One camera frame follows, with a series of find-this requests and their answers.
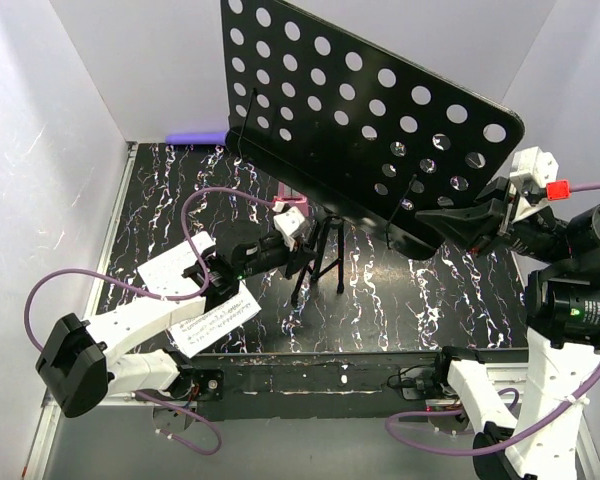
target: black tripod base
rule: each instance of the black tripod base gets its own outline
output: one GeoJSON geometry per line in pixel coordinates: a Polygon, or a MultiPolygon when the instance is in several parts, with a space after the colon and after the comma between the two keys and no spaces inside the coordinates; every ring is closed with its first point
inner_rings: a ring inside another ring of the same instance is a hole
{"type": "Polygon", "coordinates": [[[298,294],[304,277],[309,272],[311,274],[310,283],[313,285],[320,280],[320,278],[331,271],[333,268],[338,267],[338,288],[336,292],[341,294],[344,292],[344,220],[337,215],[320,208],[316,214],[316,222],[313,225],[311,234],[309,236],[308,247],[313,250],[316,248],[317,257],[313,262],[313,267],[307,265],[302,269],[298,280],[296,281],[296,287],[291,294],[291,305],[294,307],[298,305],[298,294]],[[324,270],[320,270],[322,267],[322,260],[324,259],[324,250],[327,246],[327,239],[329,238],[329,232],[334,229],[338,230],[338,258],[336,258],[331,264],[324,270]]]}

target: white paper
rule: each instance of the white paper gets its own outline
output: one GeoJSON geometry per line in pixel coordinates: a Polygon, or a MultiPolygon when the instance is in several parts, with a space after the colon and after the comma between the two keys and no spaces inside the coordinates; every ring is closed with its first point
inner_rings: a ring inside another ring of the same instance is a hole
{"type": "MultiPolygon", "coordinates": [[[[206,232],[193,237],[198,251],[213,245],[206,232]]],[[[152,258],[138,267],[142,280],[151,292],[160,295],[186,295],[197,290],[193,280],[182,278],[182,272],[196,263],[196,257],[185,241],[152,258]]],[[[175,346],[186,356],[197,353],[220,340],[260,311],[244,282],[240,282],[238,294],[222,305],[195,319],[185,320],[169,329],[175,346]]]]}

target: cable connector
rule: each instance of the cable connector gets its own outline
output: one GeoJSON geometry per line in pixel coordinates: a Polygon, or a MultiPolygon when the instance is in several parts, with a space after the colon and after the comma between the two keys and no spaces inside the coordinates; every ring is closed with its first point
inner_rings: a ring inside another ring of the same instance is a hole
{"type": "Polygon", "coordinates": [[[564,200],[571,196],[569,180],[558,180],[547,183],[547,198],[549,201],[564,200]]]}

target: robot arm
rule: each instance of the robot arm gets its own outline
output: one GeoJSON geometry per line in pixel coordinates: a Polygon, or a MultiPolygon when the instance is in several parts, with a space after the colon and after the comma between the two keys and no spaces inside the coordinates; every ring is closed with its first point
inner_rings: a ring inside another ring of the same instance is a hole
{"type": "MultiPolygon", "coordinates": [[[[58,320],[36,370],[64,414],[77,417],[107,395],[142,389],[158,390],[172,398],[186,395],[198,383],[200,373],[189,358],[175,349],[147,354],[126,352],[179,322],[199,318],[220,307],[238,293],[243,278],[275,268],[284,268],[283,274],[288,278],[311,261],[314,254],[302,241],[307,226],[305,217],[296,207],[279,211],[274,216],[275,231],[254,244],[236,247],[232,255],[235,266],[215,251],[208,233],[193,237],[211,278],[201,296],[177,302],[143,297],[82,321],[74,314],[58,320]]],[[[165,256],[165,265],[173,264],[167,257],[175,248],[160,256],[165,256]]],[[[179,282],[184,283],[184,288],[190,288],[189,283],[203,283],[198,263],[173,274],[182,277],[179,282]]]]}
{"type": "Polygon", "coordinates": [[[495,445],[544,419],[558,419],[504,452],[475,457],[479,478],[576,478],[575,446],[585,397],[571,394],[600,363],[600,205],[570,222],[554,218],[548,198],[565,198],[557,163],[539,148],[514,157],[510,181],[492,182],[470,208],[423,211],[420,221],[473,253],[503,244],[550,266],[532,272],[525,289],[529,366],[519,420],[507,410],[476,353],[445,347],[436,378],[460,397],[477,436],[495,445]]]}

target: wall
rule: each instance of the wall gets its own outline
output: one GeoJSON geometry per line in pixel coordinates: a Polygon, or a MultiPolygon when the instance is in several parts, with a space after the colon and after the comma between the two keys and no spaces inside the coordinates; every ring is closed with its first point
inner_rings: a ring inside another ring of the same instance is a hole
{"type": "MultiPolygon", "coordinates": [[[[96,266],[125,152],[51,5],[0,0],[0,480],[20,478],[44,393],[24,300],[50,271],[96,266]]],[[[71,278],[41,292],[41,340],[82,313],[89,286],[71,278]]]]}
{"type": "MultiPolygon", "coordinates": [[[[557,2],[504,100],[573,183],[600,181],[600,0],[557,2]]],[[[600,191],[555,204],[565,219],[600,202],[600,191]]],[[[521,262],[523,274],[535,267],[521,262]]],[[[586,417],[600,455],[600,383],[586,417]]]]}
{"type": "MultiPolygon", "coordinates": [[[[219,0],[51,3],[125,138],[227,128],[219,0]]],[[[499,101],[555,0],[291,3],[499,101]]]]}

